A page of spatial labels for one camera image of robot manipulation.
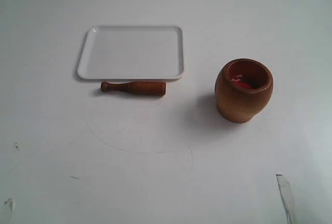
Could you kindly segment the brown wooden pestle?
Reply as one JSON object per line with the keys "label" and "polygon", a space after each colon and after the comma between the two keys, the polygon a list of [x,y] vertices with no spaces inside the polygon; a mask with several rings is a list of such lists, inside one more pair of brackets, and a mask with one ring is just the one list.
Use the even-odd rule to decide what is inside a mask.
{"label": "brown wooden pestle", "polygon": [[164,96],[167,84],[165,82],[134,81],[127,83],[101,82],[102,92],[124,92],[132,95]]}

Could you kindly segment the red object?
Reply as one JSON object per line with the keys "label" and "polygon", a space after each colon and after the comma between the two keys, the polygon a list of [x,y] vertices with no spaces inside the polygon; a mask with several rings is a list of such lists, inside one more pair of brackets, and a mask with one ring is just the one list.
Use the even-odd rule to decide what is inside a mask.
{"label": "red object", "polygon": [[231,81],[238,85],[241,88],[246,88],[246,89],[254,89],[253,85],[249,83],[249,81],[242,75],[235,75]]}

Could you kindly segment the brown wooden mortar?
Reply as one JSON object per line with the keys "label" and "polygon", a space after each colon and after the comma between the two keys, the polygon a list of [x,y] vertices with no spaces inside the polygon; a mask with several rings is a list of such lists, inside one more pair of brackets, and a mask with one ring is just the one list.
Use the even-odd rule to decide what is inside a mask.
{"label": "brown wooden mortar", "polygon": [[[231,79],[242,74],[254,89],[241,88]],[[245,123],[261,112],[273,92],[273,76],[262,63],[252,59],[235,59],[219,72],[215,82],[215,99],[219,113],[227,120]]]}

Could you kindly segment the white rectangular plastic tray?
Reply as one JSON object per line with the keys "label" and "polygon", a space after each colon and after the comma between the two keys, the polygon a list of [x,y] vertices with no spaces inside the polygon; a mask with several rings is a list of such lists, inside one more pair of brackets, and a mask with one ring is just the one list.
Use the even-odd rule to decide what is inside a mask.
{"label": "white rectangular plastic tray", "polygon": [[96,25],[77,75],[84,80],[177,80],[185,71],[183,33],[174,25]]}

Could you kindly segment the clear tape strip right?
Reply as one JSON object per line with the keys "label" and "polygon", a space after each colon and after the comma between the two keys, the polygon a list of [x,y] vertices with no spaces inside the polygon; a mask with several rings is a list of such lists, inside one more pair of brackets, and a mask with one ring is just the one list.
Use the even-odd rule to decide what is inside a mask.
{"label": "clear tape strip right", "polygon": [[286,219],[288,224],[299,223],[297,220],[295,200],[292,192],[292,188],[286,177],[282,174],[276,174],[276,180],[282,200],[282,204],[285,210]]}

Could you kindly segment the clear tape strip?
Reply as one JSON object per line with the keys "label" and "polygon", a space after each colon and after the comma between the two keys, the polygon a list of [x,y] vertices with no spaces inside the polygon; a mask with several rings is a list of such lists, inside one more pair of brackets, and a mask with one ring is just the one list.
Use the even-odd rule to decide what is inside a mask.
{"label": "clear tape strip", "polygon": [[4,202],[4,208],[1,215],[1,223],[10,223],[13,212],[15,209],[15,201],[12,198]]}
{"label": "clear tape strip", "polygon": [[282,204],[285,210],[286,219],[288,224],[299,223],[297,220],[295,200],[292,192],[292,188],[286,177],[282,174],[276,174],[276,180],[282,200]]}

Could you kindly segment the clear tape strip left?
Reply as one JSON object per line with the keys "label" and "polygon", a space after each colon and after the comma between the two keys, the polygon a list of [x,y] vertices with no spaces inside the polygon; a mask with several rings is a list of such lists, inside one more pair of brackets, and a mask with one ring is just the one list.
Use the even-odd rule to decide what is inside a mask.
{"label": "clear tape strip left", "polygon": [[4,208],[1,215],[1,223],[10,223],[13,212],[15,209],[15,201],[12,198],[4,202]]}

